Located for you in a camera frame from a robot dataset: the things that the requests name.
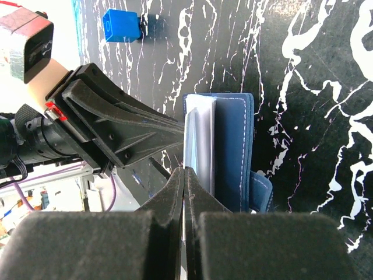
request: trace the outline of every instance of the blue wallet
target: blue wallet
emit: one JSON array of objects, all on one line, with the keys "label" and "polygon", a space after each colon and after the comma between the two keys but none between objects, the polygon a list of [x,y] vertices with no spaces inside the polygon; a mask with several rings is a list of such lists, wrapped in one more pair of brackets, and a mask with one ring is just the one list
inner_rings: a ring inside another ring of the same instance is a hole
[{"label": "blue wallet", "polygon": [[[254,98],[250,93],[203,93],[216,97],[214,122],[215,197],[233,212],[267,212],[273,188],[250,171]],[[186,98],[183,96],[184,114]]]}]

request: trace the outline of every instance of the marble pattern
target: marble pattern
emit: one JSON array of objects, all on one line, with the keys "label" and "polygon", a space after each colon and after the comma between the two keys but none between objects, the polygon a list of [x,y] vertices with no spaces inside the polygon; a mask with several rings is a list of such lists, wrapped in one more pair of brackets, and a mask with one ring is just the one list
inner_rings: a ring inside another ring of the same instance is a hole
[{"label": "marble pattern", "polygon": [[[271,179],[277,210],[329,215],[349,253],[368,251],[360,245],[372,244],[373,0],[73,3],[82,63],[159,112],[182,120],[184,93],[253,93],[252,168]],[[143,38],[107,44],[107,9],[141,15]],[[181,154],[160,158],[171,171]],[[360,270],[372,274],[371,265]]]}]

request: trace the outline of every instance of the red light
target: red light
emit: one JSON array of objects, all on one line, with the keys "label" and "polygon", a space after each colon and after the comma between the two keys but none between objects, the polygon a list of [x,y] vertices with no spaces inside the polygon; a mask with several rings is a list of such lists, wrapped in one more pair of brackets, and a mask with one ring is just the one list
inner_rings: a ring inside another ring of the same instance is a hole
[{"label": "red light", "polygon": [[52,102],[52,101],[47,101],[45,103],[45,105],[50,109],[52,110],[53,112],[55,112],[57,115],[59,115],[59,120],[60,121],[67,121],[68,118],[67,116],[65,116],[63,114],[63,112]]}]

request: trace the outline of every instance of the white paper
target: white paper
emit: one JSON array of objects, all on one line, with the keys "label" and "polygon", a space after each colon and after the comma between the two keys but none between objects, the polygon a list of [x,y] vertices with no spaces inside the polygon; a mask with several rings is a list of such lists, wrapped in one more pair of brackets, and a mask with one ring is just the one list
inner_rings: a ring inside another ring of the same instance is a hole
[{"label": "white paper", "polygon": [[184,166],[194,169],[201,186],[214,195],[214,118],[216,98],[186,97]]}]

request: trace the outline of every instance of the blue cube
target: blue cube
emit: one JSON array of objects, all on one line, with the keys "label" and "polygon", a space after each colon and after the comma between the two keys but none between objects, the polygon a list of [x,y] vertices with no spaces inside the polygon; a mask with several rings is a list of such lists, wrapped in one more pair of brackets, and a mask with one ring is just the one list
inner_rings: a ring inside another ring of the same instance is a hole
[{"label": "blue cube", "polygon": [[142,35],[135,12],[108,10],[103,17],[106,42],[131,43]]}]

